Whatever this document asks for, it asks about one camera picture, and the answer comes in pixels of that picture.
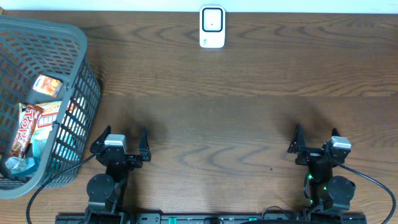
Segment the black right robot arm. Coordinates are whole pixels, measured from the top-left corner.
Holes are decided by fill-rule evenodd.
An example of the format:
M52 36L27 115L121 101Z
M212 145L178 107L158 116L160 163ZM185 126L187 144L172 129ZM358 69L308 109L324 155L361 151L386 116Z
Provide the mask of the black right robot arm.
M310 208L304 211L304 219L314 220L312 215L337 219L350 209L356 186L346 177L334 175L333 168L344 163L351 148L348 138L341 136L336 128L322 147L308 147L301 125L296 125L287 152L297 156L297 165L308 167L303 191L310 199Z

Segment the blue mouthwash bottle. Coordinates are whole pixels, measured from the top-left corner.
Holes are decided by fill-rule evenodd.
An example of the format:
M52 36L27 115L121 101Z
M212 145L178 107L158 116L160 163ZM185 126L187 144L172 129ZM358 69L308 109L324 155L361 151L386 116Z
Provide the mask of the blue mouthwash bottle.
M39 168L40 161L35 157L10 157L5 165L11 174L18 176L28 176L34 174Z

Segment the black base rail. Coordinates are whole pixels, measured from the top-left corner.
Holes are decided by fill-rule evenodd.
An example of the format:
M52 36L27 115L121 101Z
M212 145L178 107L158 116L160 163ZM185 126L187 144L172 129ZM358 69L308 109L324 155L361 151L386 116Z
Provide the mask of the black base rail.
M161 215L159 213L137 213L119 217L109 215L57 215L55 223L130 223L130 224L261 224L261 223L328 223L325 217L317 216L314 220L288 218L282 213L245 214L245 215Z

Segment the small orange snack box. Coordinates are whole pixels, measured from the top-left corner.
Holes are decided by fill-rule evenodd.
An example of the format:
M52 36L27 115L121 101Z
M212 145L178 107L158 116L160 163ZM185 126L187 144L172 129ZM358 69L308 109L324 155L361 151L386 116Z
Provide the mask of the small orange snack box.
M56 98L62 89L63 83L46 75L39 75L33 84L32 89L38 93Z

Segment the light blue snack packet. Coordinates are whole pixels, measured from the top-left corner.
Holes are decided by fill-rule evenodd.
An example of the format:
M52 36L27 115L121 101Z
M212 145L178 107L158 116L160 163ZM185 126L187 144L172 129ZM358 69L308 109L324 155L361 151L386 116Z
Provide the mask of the light blue snack packet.
M36 129L30 139L32 144L32 155L35 158L40 159L45 149L47 139L50 132L52 131L51 126Z

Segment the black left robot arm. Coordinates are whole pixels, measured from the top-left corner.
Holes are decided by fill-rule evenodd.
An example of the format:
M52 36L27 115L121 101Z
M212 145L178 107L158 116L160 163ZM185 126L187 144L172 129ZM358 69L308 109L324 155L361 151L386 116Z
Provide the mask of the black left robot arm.
M106 171L92 177L87 184L89 200L83 223L136 222L132 212L122 208L122 204L130 172L151 160L147 131L141 134L138 150L139 154L128 154L125 135L112 134L110 126L92 143L90 152Z

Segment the beige snack bag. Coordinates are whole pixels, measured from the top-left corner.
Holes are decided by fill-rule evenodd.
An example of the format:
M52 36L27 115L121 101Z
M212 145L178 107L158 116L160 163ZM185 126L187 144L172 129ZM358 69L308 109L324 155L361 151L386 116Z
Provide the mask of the beige snack bag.
M37 104L38 107L43 109L43 113L41 114L34 129L34 133L30 140L31 144L47 140L49 132L51 132L52 130L52 123L56 121L56 118L58 116L61 104L62 101L53 101Z

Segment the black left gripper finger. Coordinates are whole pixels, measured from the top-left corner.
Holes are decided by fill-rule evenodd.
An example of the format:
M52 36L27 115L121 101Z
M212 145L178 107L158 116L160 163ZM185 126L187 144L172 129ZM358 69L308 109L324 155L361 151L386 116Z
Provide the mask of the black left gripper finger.
M140 152L140 155L142 156L149 156L150 155L150 149L149 149L149 143L147 141L147 130L143 129L141 138L139 141L139 146L138 150Z
M101 135L91 144L90 152L91 153L101 153L105 148L105 140L108 135L111 134L111 126L108 125L105 130L101 133Z

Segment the red Top chocolate bar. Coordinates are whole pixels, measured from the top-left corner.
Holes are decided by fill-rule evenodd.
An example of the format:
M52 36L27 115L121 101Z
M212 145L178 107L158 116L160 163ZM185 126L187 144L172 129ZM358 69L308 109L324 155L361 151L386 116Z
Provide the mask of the red Top chocolate bar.
M11 157L25 158L30 139L42 113L43 109L37 105L19 104L18 129L9 154Z

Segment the grey plastic shopping basket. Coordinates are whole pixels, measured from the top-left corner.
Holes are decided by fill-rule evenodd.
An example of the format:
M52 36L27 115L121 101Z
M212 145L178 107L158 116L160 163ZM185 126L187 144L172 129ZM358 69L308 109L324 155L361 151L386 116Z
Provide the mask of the grey plastic shopping basket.
M16 177L1 166L1 198L21 197L40 186L71 183L101 98L86 57L87 39L73 25L1 17L1 162L6 162L19 122L19 104L62 101L37 171ZM32 89L39 75L60 80L56 98Z

